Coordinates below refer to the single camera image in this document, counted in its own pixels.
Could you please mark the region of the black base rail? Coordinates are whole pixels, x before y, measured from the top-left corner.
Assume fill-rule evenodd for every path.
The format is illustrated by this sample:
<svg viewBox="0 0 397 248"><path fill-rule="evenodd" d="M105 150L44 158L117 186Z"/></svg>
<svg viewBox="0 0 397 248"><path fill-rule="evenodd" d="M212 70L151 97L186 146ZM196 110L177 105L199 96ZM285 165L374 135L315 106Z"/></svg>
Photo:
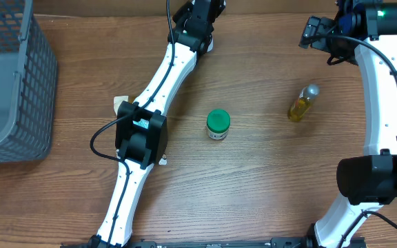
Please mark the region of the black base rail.
<svg viewBox="0 0 397 248"><path fill-rule="evenodd" d="M107 244L100 241L97 236L93 236L87 243L79 245L61 245L65 248L91 248L107 247ZM234 242L169 242L156 243L154 241L129 242L126 248L303 248L315 247L309 245L305 238L272 238L263 241L234 241ZM353 238L349 246L351 248L366 248L364 238Z"/></svg>

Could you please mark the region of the green lid white jar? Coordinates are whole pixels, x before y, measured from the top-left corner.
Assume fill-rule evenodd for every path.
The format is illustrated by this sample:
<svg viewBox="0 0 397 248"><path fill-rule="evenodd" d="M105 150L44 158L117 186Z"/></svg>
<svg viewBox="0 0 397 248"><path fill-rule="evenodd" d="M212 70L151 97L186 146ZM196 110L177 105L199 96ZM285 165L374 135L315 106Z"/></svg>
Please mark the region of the green lid white jar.
<svg viewBox="0 0 397 248"><path fill-rule="evenodd" d="M225 110L212 110L207 116L207 135L214 140L224 139L228 134L230 123L230 115Z"/></svg>

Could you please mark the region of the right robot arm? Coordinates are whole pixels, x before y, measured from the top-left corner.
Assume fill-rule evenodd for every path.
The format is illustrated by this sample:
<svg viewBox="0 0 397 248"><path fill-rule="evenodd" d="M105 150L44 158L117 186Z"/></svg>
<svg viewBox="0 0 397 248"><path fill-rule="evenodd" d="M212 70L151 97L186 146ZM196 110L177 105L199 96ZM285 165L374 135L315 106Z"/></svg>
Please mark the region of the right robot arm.
<svg viewBox="0 0 397 248"><path fill-rule="evenodd" d="M397 3L337 3L333 19L310 17L300 46L329 54L329 64L357 65L363 80L363 155L338 164L339 193L300 247L364 247L355 233L397 198Z"/></svg>

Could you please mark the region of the grey plastic shopping basket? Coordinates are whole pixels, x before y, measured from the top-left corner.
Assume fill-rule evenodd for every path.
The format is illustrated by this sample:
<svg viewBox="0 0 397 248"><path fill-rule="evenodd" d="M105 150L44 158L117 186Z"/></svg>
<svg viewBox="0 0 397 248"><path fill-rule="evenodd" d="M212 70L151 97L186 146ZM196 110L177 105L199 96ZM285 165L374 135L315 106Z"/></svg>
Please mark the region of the grey plastic shopping basket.
<svg viewBox="0 0 397 248"><path fill-rule="evenodd" d="M0 1L0 163L51 150L58 63L32 1Z"/></svg>

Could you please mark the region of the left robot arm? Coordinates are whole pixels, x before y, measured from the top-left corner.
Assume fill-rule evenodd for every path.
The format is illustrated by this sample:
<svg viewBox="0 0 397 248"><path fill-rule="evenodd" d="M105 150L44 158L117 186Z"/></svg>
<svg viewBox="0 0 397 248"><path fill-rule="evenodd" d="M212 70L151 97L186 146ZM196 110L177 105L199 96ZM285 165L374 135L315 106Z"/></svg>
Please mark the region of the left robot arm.
<svg viewBox="0 0 397 248"><path fill-rule="evenodd" d="M169 28L163 60L144 91L133 102L122 100L116 120L94 133L97 138L116 128L118 176L107 214L87 247L125 247L132 236L134 214L143 185L167 147L167 112L198 59L214 45L213 24L226 7L224 0L187 1L167 15Z"/></svg>

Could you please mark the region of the white barcode scanner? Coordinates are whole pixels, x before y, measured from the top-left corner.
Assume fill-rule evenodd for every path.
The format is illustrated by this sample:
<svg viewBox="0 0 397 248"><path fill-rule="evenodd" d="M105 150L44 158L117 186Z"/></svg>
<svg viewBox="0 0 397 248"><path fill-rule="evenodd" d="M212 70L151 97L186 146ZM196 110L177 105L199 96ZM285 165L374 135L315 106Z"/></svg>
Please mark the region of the white barcode scanner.
<svg viewBox="0 0 397 248"><path fill-rule="evenodd" d="M210 36L205 43L204 53L208 53L212 51L213 47L214 47L214 39L213 36Z"/></svg>

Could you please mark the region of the yellow liquid bottle silver cap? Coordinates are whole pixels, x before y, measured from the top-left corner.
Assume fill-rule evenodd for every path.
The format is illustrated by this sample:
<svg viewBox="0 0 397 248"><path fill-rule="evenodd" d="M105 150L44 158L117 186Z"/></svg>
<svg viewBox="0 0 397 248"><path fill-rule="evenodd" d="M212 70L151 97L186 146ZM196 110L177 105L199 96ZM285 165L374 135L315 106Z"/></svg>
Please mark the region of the yellow liquid bottle silver cap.
<svg viewBox="0 0 397 248"><path fill-rule="evenodd" d="M301 90L298 98L292 103L288 110L287 117L293 122L299 122L313 105L320 94L320 88L315 84L310 84Z"/></svg>

